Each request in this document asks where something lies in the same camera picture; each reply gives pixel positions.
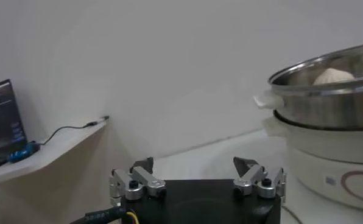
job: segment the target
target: blue device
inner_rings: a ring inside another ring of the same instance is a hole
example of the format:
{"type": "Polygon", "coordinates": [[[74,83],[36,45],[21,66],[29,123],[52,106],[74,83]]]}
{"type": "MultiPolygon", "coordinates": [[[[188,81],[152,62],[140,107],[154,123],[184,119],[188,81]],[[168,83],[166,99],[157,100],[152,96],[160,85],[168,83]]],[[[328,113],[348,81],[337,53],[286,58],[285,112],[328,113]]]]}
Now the blue device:
{"type": "Polygon", "coordinates": [[[7,160],[11,163],[17,163],[17,162],[24,160],[24,159],[28,158],[29,156],[33,155],[34,153],[39,151],[39,149],[40,149],[39,144],[30,142],[25,146],[25,148],[18,150],[16,152],[10,153],[7,156],[7,160]]]}

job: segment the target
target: white shelf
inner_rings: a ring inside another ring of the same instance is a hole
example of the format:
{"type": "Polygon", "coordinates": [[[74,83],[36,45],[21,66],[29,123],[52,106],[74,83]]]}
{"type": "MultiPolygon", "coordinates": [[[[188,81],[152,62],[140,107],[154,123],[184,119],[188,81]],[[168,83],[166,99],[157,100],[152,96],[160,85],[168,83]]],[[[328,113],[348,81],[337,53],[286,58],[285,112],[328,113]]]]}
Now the white shelf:
{"type": "Polygon", "coordinates": [[[0,182],[27,175],[46,167],[105,125],[106,122],[101,122],[82,130],[61,130],[46,145],[41,146],[41,149],[34,155],[17,163],[6,163],[0,166],[0,182]]]}

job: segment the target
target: white steamer base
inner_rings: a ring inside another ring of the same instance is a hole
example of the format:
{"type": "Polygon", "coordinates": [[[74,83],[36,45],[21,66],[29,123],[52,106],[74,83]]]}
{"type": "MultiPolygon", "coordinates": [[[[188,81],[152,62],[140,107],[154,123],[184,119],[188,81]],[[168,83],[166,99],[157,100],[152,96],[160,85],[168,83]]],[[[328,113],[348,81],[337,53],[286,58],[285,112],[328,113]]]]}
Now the white steamer base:
{"type": "Polygon", "coordinates": [[[289,148],[293,174],[311,190],[363,209],[363,164],[337,162],[289,148]]]}

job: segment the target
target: black cable on shelf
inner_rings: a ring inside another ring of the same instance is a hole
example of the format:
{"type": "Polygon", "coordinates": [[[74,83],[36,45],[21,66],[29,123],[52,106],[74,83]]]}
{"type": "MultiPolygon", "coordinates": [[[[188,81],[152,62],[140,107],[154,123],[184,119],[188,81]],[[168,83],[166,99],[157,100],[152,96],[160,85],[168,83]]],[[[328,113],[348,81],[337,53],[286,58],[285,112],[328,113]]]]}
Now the black cable on shelf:
{"type": "Polygon", "coordinates": [[[37,144],[38,145],[46,145],[55,136],[55,134],[57,134],[57,132],[59,132],[62,129],[66,129],[66,128],[70,128],[70,129],[84,129],[84,128],[87,128],[87,127],[95,126],[95,125],[99,124],[100,122],[103,122],[103,121],[108,120],[109,118],[110,118],[109,116],[104,116],[104,117],[101,117],[98,121],[91,121],[91,122],[89,122],[86,125],[81,126],[81,127],[62,126],[62,127],[58,128],[58,129],[56,129],[56,131],[54,131],[53,134],[50,135],[50,137],[46,141],[44,141],[43,143],[37,143],[37,144]]]}

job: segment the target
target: pot rim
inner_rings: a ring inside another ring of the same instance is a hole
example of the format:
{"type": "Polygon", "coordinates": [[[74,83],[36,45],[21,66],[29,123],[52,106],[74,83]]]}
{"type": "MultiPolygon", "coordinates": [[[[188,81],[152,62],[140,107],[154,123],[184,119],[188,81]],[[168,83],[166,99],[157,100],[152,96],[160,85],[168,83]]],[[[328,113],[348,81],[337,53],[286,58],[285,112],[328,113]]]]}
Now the pot rim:
{"type": "Polygon", "coordinates": [[[282,69],[268,78],[268,83],[272,87],[272,91],[280,95],[298,95],[298,96],[330,96],[338,94],[353,94],[363,92],[363,77],[355,80],[341,81],[336,83],[327,83],[316,86],[295,86],[295,85],[279,85],[275,82],[283,75],[299,71],[303,68],[313,66],[314,63],[349,55],[353,50],[363,49],[363,45],[351,47],[341,51],[335,51],[319,57],[315,57],[306,61],[297,63],[296,65],[282,69]]]}

